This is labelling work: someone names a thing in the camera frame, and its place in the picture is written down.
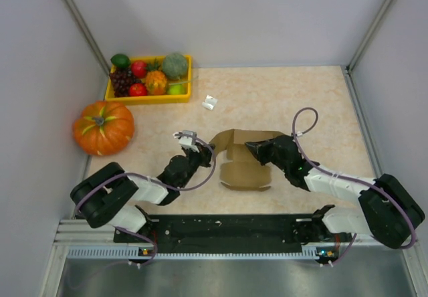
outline beige floor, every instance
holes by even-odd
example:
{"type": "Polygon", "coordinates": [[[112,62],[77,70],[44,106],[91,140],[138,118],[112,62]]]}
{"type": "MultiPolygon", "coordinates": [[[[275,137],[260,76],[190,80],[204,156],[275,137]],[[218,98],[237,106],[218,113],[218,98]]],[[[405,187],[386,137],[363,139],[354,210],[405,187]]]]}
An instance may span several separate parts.
{"type": "MultiPolygon", "coordinates": [[[[94,157],[90,173],[116,161],[127,171],[157,176],[181,150],[172,134],[194,130],[209,141],[229,128],[279,130],[289,134],[296,111],[313,106],[318,125],[301,143],[310,158],[323,165],[365,177],[372,170],[356,116],[338,66],[286,68],[204,68],[187,104],[130,106],[136,134],[121,153],[94,157]],[[219,99],[213,111],[201,106],[206,95],[219,99]]],[[[298,129],[312,123],[303,114],[298,129]]],[[[224,161],[219,155],[219,163],[224,161]]],[[[148,213],[311,213],[325,204],[342,204],[335,198],[291,186],[273,167],[272,188],[263,193],[231,191],[219,184],[219,171],[203,187],[182,193],[166,207],[141,204],[148,213]]],[[[208,174],[201,168],[188,184],[196,185],[208,174]]]]}

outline orange pumpkin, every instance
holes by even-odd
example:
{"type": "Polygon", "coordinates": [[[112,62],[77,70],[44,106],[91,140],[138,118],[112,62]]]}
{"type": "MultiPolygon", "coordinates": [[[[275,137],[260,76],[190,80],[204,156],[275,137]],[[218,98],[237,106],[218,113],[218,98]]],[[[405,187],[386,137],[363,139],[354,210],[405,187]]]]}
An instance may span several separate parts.
{"type": "Polygon", "coordinates": [[[112,155],[134,135],[132,113],[120,102],[97,101],[87,106],[73,124],[73,136],[89,155],[112,155]]]}

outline brown cardboard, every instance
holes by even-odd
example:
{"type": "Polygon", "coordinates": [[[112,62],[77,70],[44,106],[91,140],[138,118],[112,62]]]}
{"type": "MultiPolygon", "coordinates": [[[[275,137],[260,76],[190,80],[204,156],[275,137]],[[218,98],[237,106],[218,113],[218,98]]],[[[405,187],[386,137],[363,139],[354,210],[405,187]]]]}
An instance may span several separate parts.
{"type": "Polygon", "coordinates": [[[231,190],[266,191],[271,182],[270,167],[262,166],[248,151],[245,142],[263,141],[282,135],[277,131],[231,129],[218,133],[210,141],[215,154],[226,150],[230,162],[220,166],[221,184],[231,190]]]}

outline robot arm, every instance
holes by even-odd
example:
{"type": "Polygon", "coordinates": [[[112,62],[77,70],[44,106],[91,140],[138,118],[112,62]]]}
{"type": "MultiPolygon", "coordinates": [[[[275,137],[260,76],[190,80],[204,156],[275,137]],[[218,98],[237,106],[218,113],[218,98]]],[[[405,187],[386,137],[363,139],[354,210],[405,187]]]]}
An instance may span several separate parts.
{"type": "MultiPolygon", "coordinates": [[[[355,205],[355,208],[325,206],[314,213],[313,224],[321,218],[330,233],[371,235],[393,249],[401,247],[411,234],[403,216],[391,202],[370,187],[339,179],[338,173],[319,163],[315,164],[332,175],[315,169],[299,153],[292,136],[281,135],[271,140],[247,142],[245,145],[262,165],[272,163],[281,169],[292,185],[311,192],[333,195],[355,205]]],[[[382,188],[400,205],[414,228],[425,219],[422,209],[393,176],[384,174],[378,179],[352,178],[382,188]]]]}
{"type": "MultiPolygon", "coordinates": [[[[129,173],[94,193],[80,207],[80,213],[89,225],[97,228],[108,223],[141,235],[150,233],[153,224],[148,215],[138,206],[127,203],[148,201],[156,205],[168,205],[180,192],[168,189],[165,185],[183,188],[199,167],[210,167],[211,151],[195,142],[195,135],[194,132],[184,131],[179,144],[185,156],[173,157],[157,178],[144,180],[129,173]]],[[[332,234],[359,233],[371,235],[382,244],[397,249],[411,234],[407,222],[390,201],[368,186],[338,178],[338,173],[325,167],[322,168],[332,175],[315,169],[302,157],[293,137],[281,135],[270,140],[247,142],[245,145],[262,165],[272,163],[281,169],[292,185],[333,195],[354,204],[353,208],[327,205],[315,211],[311,218],[296,220],[296,241],[306,243],[313,238],[323,241],[332,234]]],[[[79,205],[101,183],[124,172],[119,164],[110,163],[76,186],[70,197],[79,205]]],[[[384,174],[378,179],[357,179],[381,187],[399,204],[414,228],[425,219],[421,208],[393,176],[384,174]]]]}
{"type": "MultiPolygon", "coordinates": [[[[110,224],[134,233],[149,233],[152,222],[148,215],[140,207],[127,203],[148,201],[155,205],[168,205],[180,196],[180,191],[176,190],[185,187],[199,167],[210,167],[211,151],[195,141],[195,137],[195,132],[183,131],[179,144],[185,155],[174,156],[158,177],[144,180],[129,173],[95,192],[80,207],[80,213],[90,227],[110,224]]],[[[77,206],[98,185],[123,173],[125,171],[118,163],[109,163],[74,187],[70,197],[77,206]]]]}

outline yellow tray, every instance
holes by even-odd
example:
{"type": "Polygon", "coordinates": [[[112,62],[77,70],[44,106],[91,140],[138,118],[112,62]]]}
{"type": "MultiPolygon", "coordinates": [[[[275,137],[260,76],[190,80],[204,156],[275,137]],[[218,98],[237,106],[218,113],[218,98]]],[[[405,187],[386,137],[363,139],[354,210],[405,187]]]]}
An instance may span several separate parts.
{"type": "MultiPolygon", "coordinates": [[[[185,55],[188,63],[189,70],[187,71],[187,75],[182,77],[180,81],[191,81],[192,80],[192,57],[190,55],[185,55]]],[[[131,64],[135,61],[144,61],[146,63],[153,63],[154,60],[157,60],[159,63],[163,62],[165,56],[156,56],[150,58],[131,58],[131,64]]],[[[110,73],[114,73],[116,71],[116,66],[112,66],[110,73]]],[[[106,101],[119,101],[125,105],[137,105],[137,104],[165,104],[165,103],[186,103],[190,99],[190,95],[192,93],[192,82],[183,83],[183,86],[186,89],[186,94],[179,95],[154,95],[154,96],[129,96],[126,98],[115,98],[112,80],[108,79],[107,91],[104,99],[106,101]]]]}

